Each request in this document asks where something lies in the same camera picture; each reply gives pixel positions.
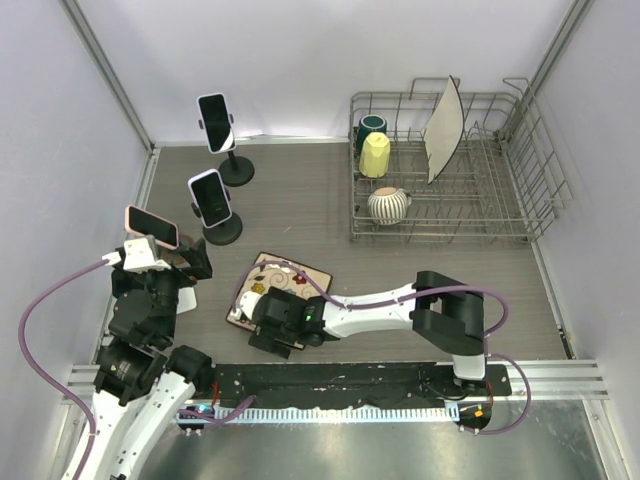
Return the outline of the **metal dish rack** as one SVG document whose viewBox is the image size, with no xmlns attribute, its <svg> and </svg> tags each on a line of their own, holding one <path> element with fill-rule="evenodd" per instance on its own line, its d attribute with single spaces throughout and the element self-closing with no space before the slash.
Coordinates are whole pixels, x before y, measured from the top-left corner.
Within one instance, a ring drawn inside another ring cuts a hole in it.
<svg viewBox="0 0 640 480">
<path fill-rule="evenodd" d="M 540 238 L 573 199 L 551 129 L 528 79 L 505 78 L 497 91 L 465 91 L 456 81 L 464 132 L 456 153 L 429 184 L 422 131 L 449 77 L 418 77 L 405 91 L 361 91 L 350 99 L 350 235 L 354 240 L 446 242 Z M 355 127 L 376 114 L 387 121 L 387 173 L 360 173 Z M 377 189 L 412 196 L 406 218 L 376 225 L 367 209 Z"/>
</svg>

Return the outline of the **lavender case phone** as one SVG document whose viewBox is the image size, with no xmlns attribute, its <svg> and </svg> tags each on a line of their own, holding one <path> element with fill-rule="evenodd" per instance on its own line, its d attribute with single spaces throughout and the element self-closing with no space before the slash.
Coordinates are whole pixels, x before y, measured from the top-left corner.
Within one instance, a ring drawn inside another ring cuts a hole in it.
<svg viewBox="0 0 640 480">
<path fill-rule="evenodd" d="M 191 177 L 187 186 L 205 228 L 222 224 L 232 217 L 232 210 L 220 172 L 206 170 Z"/>
</svg>

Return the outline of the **black phone stand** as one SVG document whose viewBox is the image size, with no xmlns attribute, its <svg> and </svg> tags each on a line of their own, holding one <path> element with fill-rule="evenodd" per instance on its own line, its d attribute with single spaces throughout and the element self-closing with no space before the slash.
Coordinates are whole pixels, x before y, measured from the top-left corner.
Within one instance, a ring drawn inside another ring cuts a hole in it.
<svg viewBox="0 0 640 480">
<path fill-rule="evenodd" d="M 231 211 L 231 196 L 229 190 L 227 188 L 223 188 L 223 191 L 225 200 L 229 204 L 229 210 Z M 241 236 L 243 232 L 243 223 L 240 216 L 235 212 L 232 212 L 231 217 L 225 222 L 220 222 L 212 227 L 205 226 L 204 216 L 201 213 L 200 206 L 195 199 L 194 193 L 190 193 L 192 196 L 192 211 L 203 225 L 202 235 L 207 242 L 216 246 L 225 246 L 235 242 Z"/>
<path fill-rule="evenodd" d="M 229 187 L 243 186 L 251 181 L 255 174 L 252 161 L 245 156 L 237 156 L 235 149 L 236 138 L 233 150 L 221 152 L 226 153 L 227 158 L 220 163 L 218 168 L 223 183 Z"/>
</svg>

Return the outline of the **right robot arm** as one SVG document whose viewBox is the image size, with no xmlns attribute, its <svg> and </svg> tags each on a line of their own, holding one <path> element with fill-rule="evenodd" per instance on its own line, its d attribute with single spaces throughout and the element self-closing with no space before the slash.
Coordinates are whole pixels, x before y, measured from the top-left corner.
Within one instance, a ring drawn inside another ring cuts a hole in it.
<svg viewBox="0 0 640 480">
<path fill-rule="evenodd" d="M 304 299 L 271 287 L 248 291 L 237 301 L 256 329 L 249 344 L 288 358 L 296 345 L 319 347 L 369 332 L 412 331 L 452 357 L 451 380 L 457 391 L 472 395 L 488 381 L 484 301 L 499 295 L 460 283 L 433 271 L 385 292 Z"/>
</svg>

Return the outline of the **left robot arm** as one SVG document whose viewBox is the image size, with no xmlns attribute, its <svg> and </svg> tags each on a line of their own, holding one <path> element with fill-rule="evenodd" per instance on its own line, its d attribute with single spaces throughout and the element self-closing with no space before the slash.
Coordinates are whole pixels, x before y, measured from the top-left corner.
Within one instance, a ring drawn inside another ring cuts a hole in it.
<svg viewBox="0 0 640 480">
<path fill-rule="evenodd" d="M 197 305 L 193 288 L 213 275 L 206 243 L 181 243 L 184 268 L 165 261 L 155 239 L 126 241 L 103 256 L 112 267 L 111 340 L 100 347 L 92 419 L 85 424 L 66 479 L 136 479 L 189 398 L 213 385 L 212 359 L 173 344 L 177 316 Z"/>
</svg>

